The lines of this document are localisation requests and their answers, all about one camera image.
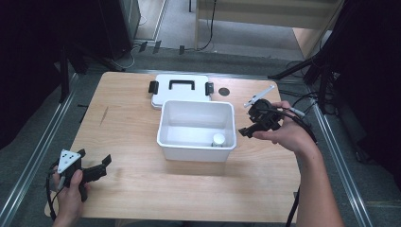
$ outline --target black clip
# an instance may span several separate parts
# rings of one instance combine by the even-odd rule
[[[139,49],[139,53],[144,52],[145,49],[147,48],[148,42],[143,42],[141,44],[141,48]]]
[[[158,90],[159,90],[159,81],[157,80],[151,81],[148,92],[157,95]]]
[[[204,92],[206,96],[209,96],[210,94],[213,94],[215,92],[215,85],[213,82],[206,82],[204,84]]]

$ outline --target white lid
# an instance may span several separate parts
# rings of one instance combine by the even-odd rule
[[[153,94],[151,104],[156,109],[162,109],[167,100],[210,101],[205,93],[208,77],[201,75],[159,74],[157,95]]]

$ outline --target white bottle cap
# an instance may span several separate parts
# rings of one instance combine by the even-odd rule
[[[216,133],[213,136],[213,144],[212,147],[223,147],[223,144],[225,142],[225,137],[221,133]]]

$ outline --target aluminum rail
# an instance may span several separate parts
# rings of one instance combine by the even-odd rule
[[[313,92],[312,88],[308,87],[307,89],[308,92]],[[347,193],[348,199],[354,210],[359,226],[374,226],[366,209],[365,203],[359,194],[357,184],[355,183],[355,180],[348,169],[347,164],[345,163],[339,144],[337,143],[336,136],[332,132],[326,116],[322,114],[317,105],[314,105],[313,109],[322,129],[324,139],[326,140],[330,153],[333,157],[337,171],[339,172],[345,192]]]

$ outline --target hand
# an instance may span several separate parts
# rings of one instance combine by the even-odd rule
[[[57,187],[60,182],[60,175],[53,174],[53,181]],[[77,170],[71,178],[70,187],[63,188],[57,196],[59,202],[59,213],[53,226],[74,226],[83,212],[83,202],[80,198],[78,186],[82,181],[82,170]]]
[[[271,105],[283,109],[291,107],[287,101],[275,102],[271,103]],[[291,111],[287,111],[287,114],[295,116]],[[287,116],[284,117],[284,123],[279,130],[255,131],[253,137],[262,140],[271,140],[273,144],[278,143],[295,153],[301,152],[301,150],[308,150],[310,146],[315,146],[309,134]]]

